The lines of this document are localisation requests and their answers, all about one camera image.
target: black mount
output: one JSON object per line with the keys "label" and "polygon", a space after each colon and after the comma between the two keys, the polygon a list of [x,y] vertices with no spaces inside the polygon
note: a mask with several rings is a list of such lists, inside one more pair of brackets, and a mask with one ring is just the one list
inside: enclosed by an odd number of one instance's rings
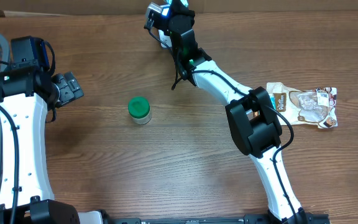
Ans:
{"label": "black mount", "polygon": [[[263,153],[281,143],[282,128],[277,115],[270,110],[273,104],[267,91],[258,87],[249,95],[233,100],[226,109],[230,133],[237,148],[246,156],[249,154],[262,158]],[[259,111],[259,115],[249,120],[247,111]]]}
{"label": "black mount", "polygon": [[149,21],[144,28],[150,30],[155,27],[170,37],[174,61],[180,76],[196,86],[191,71],[197,65],[212,58],[202,48],[198,48],[192,29],[195,23],[194,17],[194,11],[189,10],[180,0],[173,0],[166,16],[150,11]]}
{"label": "black mount", "polygon": [[[0,209],[0,224],[8,224],[12,209]],[[15,223],[33,224],[80,224],[80,218],[74,206],[54,200],[39,200],[32,197],[31,203],[18,206]]]}
{"label": "black mount", "polygon": [[[5,97],[25,93],[38,94],[53,110],[52,121],[56,120],[55,108],[62,107],[84,95],[74,74],[55,73],[55,52],[52,46],[40,38],[21,37],[11,40],[13,62],[0,72],[0,103]],[[47,46],[52,53],[49,66]]]}
{"label": "black mount", "polygon": [[[292,217],[289,220],[277,220],[273,215],[245,215],[243,217],[227,218],[172,218],[141,220],[140,218],[110,218],[105,211],[101,211],[104,224],[295,224]],[[328,215],[313,215],[300,210],[302,216],[298,224],[329,224]]]}

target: snack bag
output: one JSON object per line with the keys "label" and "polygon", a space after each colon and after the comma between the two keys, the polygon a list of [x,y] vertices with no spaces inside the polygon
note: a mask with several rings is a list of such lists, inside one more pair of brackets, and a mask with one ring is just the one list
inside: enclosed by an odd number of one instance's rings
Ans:
{"label": "snack bag", "polygon": [[[326,87],[300,91],[280,82],[267,83],[273,107],[293,124],[313,124],[318,128],[338,126],[335,105],[336,88]],[[286,125],[279,118],[281,125]]]}

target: small jar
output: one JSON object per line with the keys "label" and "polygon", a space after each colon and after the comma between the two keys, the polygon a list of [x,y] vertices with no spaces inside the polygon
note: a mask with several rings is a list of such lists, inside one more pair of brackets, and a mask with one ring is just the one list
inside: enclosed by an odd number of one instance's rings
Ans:
{"label": "small jar", "polygon": [[152,119],[150,104],[146,98],[137,96],[128,103],[128,112],[137,124],[147,124]]}

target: white arm link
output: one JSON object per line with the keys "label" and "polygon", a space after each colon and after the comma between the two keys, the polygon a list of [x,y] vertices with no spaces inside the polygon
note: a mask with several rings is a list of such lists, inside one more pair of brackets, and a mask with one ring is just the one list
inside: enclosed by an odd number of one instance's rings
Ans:
{"label": "white arm link", "polygon": [[[292,217],[293,213],[290,205],[288,204],[288,200],[284,197],[284,192],[278,181],[278,177],[271,160],[273,159],[273,154],[275,151],[277,151],[276,147],[269,149],[268,151],[264,152],[264,156],[261,159],[258,159],[253,155],[249,155],[249,157],[254,162],[260,179],[262,180],[262,183],[265,187],[268,209],[276,218],[282,220],[283,218]],[[285,172],[281,151],[277,153],[276,161],[278,173],[280,174],[285,191],[291,200],[295,212],[298,212],[301,204],[298,199],[296,199],[295,194],[292,191],[290,181],[288,180],[287,173]]]}
{"label": "white arm link", "polygon": [[[41,200],[54,199],[49,184],[47,161],[45,155],[45,119],[47,104],[36,93],[26,97],[25,94],[5,97],[0,105],[11,115],[19,126],[19,192],[17,205],[30,203],[32,196]],[[14,186],[14,143],[11,125],[0,112],[2,122],[2,185],[0,205],[12,208]]]}
{"label": "white arm link", "polygon": [[[210,70],[218,72],[245,94],[248,94],[248,91],[251,90],[251,88],[248,86],[241,85],[232,79],[229,75],[226,75],[213,60],[198,65],[195,71],[198,70]],[[221,102],[223,106],[228,105],[232,100],[239,100],[243,97],[242,95],[235,93],[234,90],[220,77],[211,73],[194,73],[193,79],[199,88],[202,88],[213,95],[216,99],[219,100],[219,102]]]}

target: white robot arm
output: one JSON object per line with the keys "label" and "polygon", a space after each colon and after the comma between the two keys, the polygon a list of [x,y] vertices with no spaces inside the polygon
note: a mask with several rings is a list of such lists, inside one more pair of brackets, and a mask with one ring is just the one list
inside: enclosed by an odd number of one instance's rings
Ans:
{"label": "white robot arm", "polygon": [[[267,115],[271,111],[266,107],[272,108],[272,104],[270,100],[258,98],[267,92],[261,87],[252,90],[239,84],[226,75],[203,49],[198,48],[191,28],[195,13],[180,0],[173,0],[169,7],[151,3],[145,16],[144,28],[150,34],[151,28],[155,27],[160,35],[165,35],[164,39],[169,37],[170,42],[167,43],[171,46],[151,34],[166,48],[172,47],[170,52],[181,79],[189,80],[194,86],[206,90],[225,106],[233,140],[240,151],[254,162],[264,185],[270,222],[309,223],[311,219],[306,218],[285,172],[278,138],[282,133],[281,126],[271,128],[277,123],[272,121],[271,115]],[[249,122],[245,115],[250,113],[250,109],[260,111],[262,118],[254,118]]]}
{"label": "white robot arm", "polygon": [[[195,69],[195,72],[200,70],[210,70],[218,72],[227,81],[229,81],[232,85],[234,85],[238,90],[243,93],[248,93],[249,90],[251,90],[251,88],[249,88],[248,86],[241,85],[238,82],[234,81],[230,76],[226,75],[213,60],[203,62],[202,64],[198,65]],[[213,95],[216,99],[219,100],[219,102],[221,102],[223,106],[228,105],[232,100],[239,100],[244,97],[238,94],[235,90],[233,90],[233,88],[230,87],[226,82],[224,82],[222,78],[211,73],[193,72],[193,79],[197,87],[204,89],[208,93]],[[277,148],[272,147],[268,151],[264,152],[263,157],[260,159],[253,156],[252,154],[250,154],[249,157],[252,159],[252,162],[254,162],[258,170],[259,176],[262,180],[262,183],[265,187],[268,200],[268,208],[270,212],[278,219],[283,220],[285,218],[289,219],[290,217],[292,217],[293,212],[287,199],[284,196],[282,188],[280,187],[280,183],[278,181],[278,177],[273,166],[272,159],[273,154],[276,151]],[[285,190],[290,197],[293,208],[295,209],[295,211],[298,211],[301,208],[301,204],[296,199],[295,194],[292,191],[290,181],[288,180],[287,173],[285,172],[281,151],[278,152],[276,160],[278,171],[280,173],[280,177],[284,184]]]}
{"label": "white robot arm", "polygon": [[[55,54],[48,42],[28,36],[12,39],[11,46],[14,61],[0,72],[0,223],[50,223],[68,217],[79,220],[74,207],[53,201],[45,155],[45,122],[49,110],[53,111],[52,122],[56,108],[82,97],[83,91],[71,72],[54,75]],[[45,46],[51,50],[52,66]]]}

